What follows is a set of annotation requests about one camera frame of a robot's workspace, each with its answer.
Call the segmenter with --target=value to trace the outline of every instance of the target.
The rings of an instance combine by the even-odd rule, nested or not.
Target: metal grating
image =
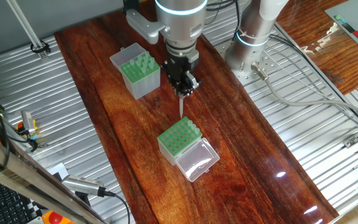
[[[283,36],[277,30],[273,32]],[[229,45],[230,41],[223,42],[216,49],[224,56]],[[278,94],[287,100],[324,100],[324,96],[310,89],[313,87],[316,90],[312,84],[331,100],[344,98],[304,58],[276,40],[267,42],[260,64]],[[350,149],[343,145],[347,138],[358,132],[358,122],[349,118],[350,113],[343,113],[331,105],[284,105],[257,75],[235,74],[258,109],[339,214],[357,205],[358,144]]]
[[[0,55],[0,104],[6,118],[15,126],[21,110],[32,112],[40,129],[37,142],[47,147],[31,155],[44,168],[62,162],[69,174],[100,180],[124,197],[56,40],[44,41],[51,48],[45,61],[28,47]],[[126,208],[117,198],[89,196],[89,201],[106,221],[127,223]]]

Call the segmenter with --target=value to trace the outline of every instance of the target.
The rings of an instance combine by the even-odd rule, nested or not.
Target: clear plastic box
[[[160,86],[160,66],[139,44],[121,49],[110,60],[136,100]]]
[[[219,160],[208,140],[201,136],[200,129],[184,117],[157,138],[160,152],[171,165],[177,165],[190,182],[208,172]]]

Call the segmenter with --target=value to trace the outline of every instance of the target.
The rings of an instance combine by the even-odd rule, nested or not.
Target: metal rod
[[[15,149],[19,155],[9,153],[7,167],[0,172],[0,183],[75,223],[104,223],[94,210],[40,167],[29,155],[18,147]],[[0,166],[6,156],[5,150],[0,145]]]
[[[6,0],[8,5],[11,7],[13,13],[17,17],[17,20],[22,24],[22,27],[25,31],[25,33],[29,36],[32,44],[34,45],[35,49],[41,49],[44,47],[40,41],[40,39],[35,34],[34,30],[31,28],[31,25],[29,24],[27,18],[23,14],[22,9],[18,5],[16,0]],[[39,53],[42,60],[47,59],[48,55],[45,51]]]

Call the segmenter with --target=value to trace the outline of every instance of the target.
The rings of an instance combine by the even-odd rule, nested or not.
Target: wooden board
[[[290,0],[277,22],[336,87],[348,94],[358,88],[358,44],[325,13],[345,1]]]
[[[139,11],[156,20],[154,4]],[[328,223],[338,216],[205,37],[196,46],[203,84],[185,99],[184,115],[221,159],[193,183],[158,149],[157,137],[180,119],[166,74],[160,88],[135,100],[109,59],[137,42],[162,64],[162,38],[148,44],[122,12],[55,37],[137,223]]]

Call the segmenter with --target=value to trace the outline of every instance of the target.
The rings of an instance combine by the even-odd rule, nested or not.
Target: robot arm
[[[246,75],[259,63],[274,23],[288,0],[252,0],[241,15],[241,22],[225,60],[233,70]]]
[[[155,0],[157,22],[150,22],[134,9],[127,21],[150,44],[164,36],[168,58],[164,63],[167,78],[178,96],[189,96],[200,85],[194,74],[198,65],[196,40],[204,27],[208,0]]]

